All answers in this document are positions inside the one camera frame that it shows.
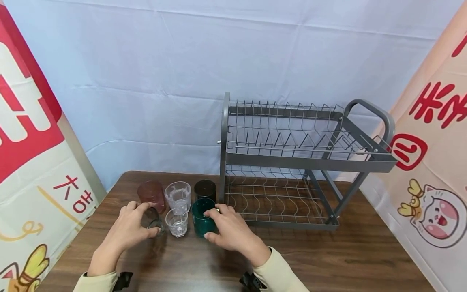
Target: cartoon character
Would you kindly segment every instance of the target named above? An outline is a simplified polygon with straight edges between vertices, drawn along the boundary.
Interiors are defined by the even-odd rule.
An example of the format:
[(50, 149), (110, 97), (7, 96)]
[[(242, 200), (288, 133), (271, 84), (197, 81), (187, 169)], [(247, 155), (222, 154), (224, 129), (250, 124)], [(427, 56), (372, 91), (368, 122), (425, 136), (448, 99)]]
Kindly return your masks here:
[(411, 217), (410, 223), (429, 244), (449, 248), (457, 244), (467, 228), (467, 207), (456, 194), (420, 184), (411, 179), (407, 191), (410, 202), (401, 203), (399, 214)]
[(21, 275), (18, 263), (12, 263), (0, 272), (0, 292), (34, 292), (41, 280), (39, 276), (49, 266), (47, 245), (39, 245), (26, 261)]

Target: wire rack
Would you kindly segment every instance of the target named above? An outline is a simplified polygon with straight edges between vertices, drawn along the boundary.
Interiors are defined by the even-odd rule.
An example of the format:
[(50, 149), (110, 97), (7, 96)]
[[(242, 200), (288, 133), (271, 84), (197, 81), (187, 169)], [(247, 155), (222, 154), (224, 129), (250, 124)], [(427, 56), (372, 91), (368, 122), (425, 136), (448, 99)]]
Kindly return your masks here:
[(232, 166), (226, 170), (226, 204), (253, 222), (325, 224), (328, 215), (314, 187), (298, 170)]
[[(340, 106), (316, 106), (275, 102), (233, 101), (229, 106), (227, 151), (275, 157), (322, 157), (349, 160), (352, 155), (367, 161), (372, 154), (381, 154), (372, 145), (382, 139), (358, 135), (339, 125)], [(382, 155), (391, 157), (386, 152)]]
[[(384, 123), (382, 137), (370, 138), (348, 115), (361, 105)], [(222, 112), (219, 201), (233, 206), (250, 226), (335, 230), (338, 216), (370, 172), (396, 164), (389, 142), (395, 124), (365, 100), (345, 108), (275, 102), (230, 101)], [(344, 194), (328, 171), (354, 171)], [(322, 174), (336, 198), (318, 182)]]

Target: brown tabletop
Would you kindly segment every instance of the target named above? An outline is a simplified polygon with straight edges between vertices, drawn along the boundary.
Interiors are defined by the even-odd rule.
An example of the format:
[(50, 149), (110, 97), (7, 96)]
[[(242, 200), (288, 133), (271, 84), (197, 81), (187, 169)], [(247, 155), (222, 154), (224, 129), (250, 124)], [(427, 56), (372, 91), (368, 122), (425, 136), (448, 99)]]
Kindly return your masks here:
[[(217, 176), (129, 171), (121, 176), (94, 215), (39, 286), (38, 292), (72, 291), (105, 238), (120, 208), (138, 200), (136, 189), (147, 180), (164, 187), (186, 181), (193, 187)], [(276, 248), (310, 291), (433, 291), (365, 197), (358, 192), (335, 232), (253, 228)], [(117, 271), (134, 276), (123, 291), (241, 291), (239, 279), (249, 269), (236, 252), (224, 251), (196, 237), (191, 216), (184, 237), (165, 235), (122, 255)]]

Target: hand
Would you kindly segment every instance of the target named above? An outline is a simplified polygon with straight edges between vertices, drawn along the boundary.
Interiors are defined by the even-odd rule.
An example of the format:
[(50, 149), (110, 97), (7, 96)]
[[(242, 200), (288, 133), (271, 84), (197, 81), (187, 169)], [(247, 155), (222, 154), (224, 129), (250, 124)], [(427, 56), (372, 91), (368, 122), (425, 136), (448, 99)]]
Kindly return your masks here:
[(226, 249), (243, 254), (254, 267), (262, 266), (271, 256), (271, 251), (264, 242), (248, 227), (245, 220), (234, 208), (225, 204), (216, 204), (216, 208), (204, 213), (216, 223), (219, 234), (208, 232), (205, 238)]
[(125, 250), (155, 237), (161, 231), (159, 227), (147, 229), (141, 226), (144, 212), (155, 206), (153, 203), (131, 201), (122, 207), (106, 238), (94, 252), (87, 274), (89, 277), (115, 271), (117, 261)]

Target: sleeve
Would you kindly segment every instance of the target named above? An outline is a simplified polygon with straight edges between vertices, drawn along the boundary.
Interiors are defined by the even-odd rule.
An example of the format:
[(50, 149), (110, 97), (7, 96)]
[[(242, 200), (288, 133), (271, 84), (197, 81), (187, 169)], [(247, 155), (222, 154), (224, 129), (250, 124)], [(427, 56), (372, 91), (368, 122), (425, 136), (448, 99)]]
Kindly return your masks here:
[(112, 292), (117, 278), (116, 272), (95, 277), (87, 277), (85, 273), (79, 278), (73, 292)]
[(266, 286), (267, 292), (309, 292), (303, 283), (295, 276), (289, 264), (279, 252), (271, 248), (269, 260), (253, 272)]

